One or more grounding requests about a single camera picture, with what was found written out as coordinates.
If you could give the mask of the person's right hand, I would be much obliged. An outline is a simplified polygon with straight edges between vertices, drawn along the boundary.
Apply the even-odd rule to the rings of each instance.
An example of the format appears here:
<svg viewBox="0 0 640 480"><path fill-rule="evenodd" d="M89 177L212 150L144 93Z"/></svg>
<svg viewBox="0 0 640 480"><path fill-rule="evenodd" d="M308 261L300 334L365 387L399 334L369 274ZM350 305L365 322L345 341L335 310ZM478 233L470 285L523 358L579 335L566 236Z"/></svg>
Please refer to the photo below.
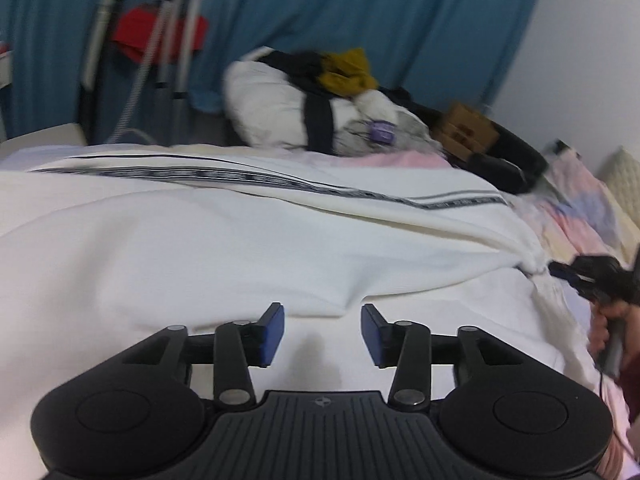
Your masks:
<svg viewBox="0 0 640 480"><path fill-rule="evenodd" d="M625 333L620 337L623 353L620 357L620 372L639 353L639 318L638 310L628 302L617 300L612 304L592 302L591 321L588 332L588 352L597 361L611 339L611 325L616 320L625 322Z"/></svg>

